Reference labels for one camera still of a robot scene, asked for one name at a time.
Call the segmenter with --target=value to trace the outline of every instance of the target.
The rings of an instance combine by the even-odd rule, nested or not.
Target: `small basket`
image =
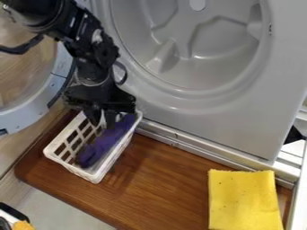
[[[64,166],[69,172],[92,183],[99,183],[130,143],[136,126],[143,118],[141,111],[137,111],[136,115],[135,124],[130,130],[99,162],[88,169],[83,169],[75,164],[75,156],[83,150],[86,144],[91,144],[95,138],[102,133],[106,126],[105,121],[103,121],[99,126],[94,127],[82,112],[80,112],[65,129],[45,147],[43,151],[44,155],[48,159]]]

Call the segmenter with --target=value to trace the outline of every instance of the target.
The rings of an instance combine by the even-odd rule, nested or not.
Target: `white appliance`
[[[124,89],[136,96],[147,119],[276,159],[307,92],[306,1],[92,4],[128,68]],[[1,109],[3,132],[25,128],[48,112],[69,72],[70,64],[63,63],[71,62],[63,48],[58,54],[53,80],[26,102]],[[28,120],[20,121],[20,109]]]

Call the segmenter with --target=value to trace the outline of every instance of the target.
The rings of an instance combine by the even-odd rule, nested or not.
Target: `yellow sponge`
[[[19,221],[13,224],[13,230],[35,230],[27,221]]]
[[[209,229],[283,230],[274,172],[209,172]]]

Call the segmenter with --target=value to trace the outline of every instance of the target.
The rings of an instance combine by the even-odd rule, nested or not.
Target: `wooden shelf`
[[[207,172],[231,168],[135,135],[111,172],[94,185],[42,154],[72,117],[65,116],[28,150],[15,167],[19,179],[118,229],[207,229]],[[285,222],[292,192],[281,187],[277,192]]]

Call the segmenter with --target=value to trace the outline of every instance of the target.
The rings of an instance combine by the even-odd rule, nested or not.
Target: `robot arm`
[[[63,93],[70,106],[83,110],[93,124],[98,124],[104,110],[109,128],[117,114],[135,112],[135,97],[118,88],[126,78],[120,83],[114,80],[118,47],[91,12],[74,0],[0,1],[28,31],[62,41],[75,58],[76,79]]]

